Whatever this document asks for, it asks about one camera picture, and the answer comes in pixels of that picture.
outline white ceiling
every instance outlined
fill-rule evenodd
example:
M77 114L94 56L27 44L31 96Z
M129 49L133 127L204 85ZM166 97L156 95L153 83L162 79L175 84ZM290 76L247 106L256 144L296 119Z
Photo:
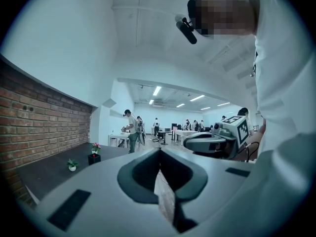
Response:
M187 15L187 1L113 0L119 46L154 45L186 57L198 57L208 64L210 70L238 81L256 99L255 79L250 77L255 52L254 36L211 40L195 32L197 44L190 44L176 28L174 20L176 14Z
M201 112L202 108L210 107L210 109L205 110L209 111L224 103L207 96L191 102L191 99L200 95L171 88L161 88L157 96L153 96L156 89L153 86L128 84L128 88L136 104L149 104L149 101L153 99L153 105L163 105L164 108L175 109L178 105L185 104L177 109Z

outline floor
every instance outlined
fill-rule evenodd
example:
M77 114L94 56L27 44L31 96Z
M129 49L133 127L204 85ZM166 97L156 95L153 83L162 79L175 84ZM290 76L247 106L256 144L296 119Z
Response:
M157 147L167 148L167 149L174 149L174 150L181 150L183 152L191 154L193 151L186 149L185 147L181 146L181 139L172 141L171 135L166 135L166 143L168 145L162 145L162 141L159 142L152 142L152 139L155 137L147 134L145 138L145 145L136 146L135 153L142 152L144 150L153 149ZM159 209L164 217L172 224L173 216L174 216L174 192L169 187L165 177L161 173L158 173L156 178L155 184L155 194L159 197Z

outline dark table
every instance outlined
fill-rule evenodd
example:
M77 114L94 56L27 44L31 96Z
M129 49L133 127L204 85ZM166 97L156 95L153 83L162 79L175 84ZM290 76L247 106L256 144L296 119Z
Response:
M88 155L92 153L91 150L92 144L84 143L75 148L22 166L17 171L23 183L41 200L58 185L88 167ZM104 161L128 154L128 148L101 145L101 150L98 154L101 156L101 161ZM79 163L74 172L71 172L67 167L69 159Z

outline microphone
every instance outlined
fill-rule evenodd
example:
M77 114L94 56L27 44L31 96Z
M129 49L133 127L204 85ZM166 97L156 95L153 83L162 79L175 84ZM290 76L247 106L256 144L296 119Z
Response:
M240 148L249 137L245 116L232 116L219 123L215 123L213 132L228 137L233 135L237 139L238 148Z
M181 15L176 15L175 17L177 28L183 33L183 35L187 38L187 40L191 44L195 44L197 42L197 38L192 33L194 28L188 23L186 17L182 17Z

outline ceiling light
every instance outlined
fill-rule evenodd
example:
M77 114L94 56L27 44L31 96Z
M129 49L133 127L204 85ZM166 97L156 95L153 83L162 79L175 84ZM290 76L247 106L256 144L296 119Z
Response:
M194 99L191 99L190 101L192 102L192 101L195 101L195 100L197 100L197 99L199 99L199 98L201 98L201 97L205 97L204 95L201 95L201 96L199 96L199 97L196 97L196 98L194 98Z
M157 96L158 92L160 91L161 87L160 86L157 86L157 88L155 89L153 95L154 96Z
M226 104L230 104L230 102L224 103L224 104L220 104L220 105L217 105L217 106L222 106L222 105L226 105Z

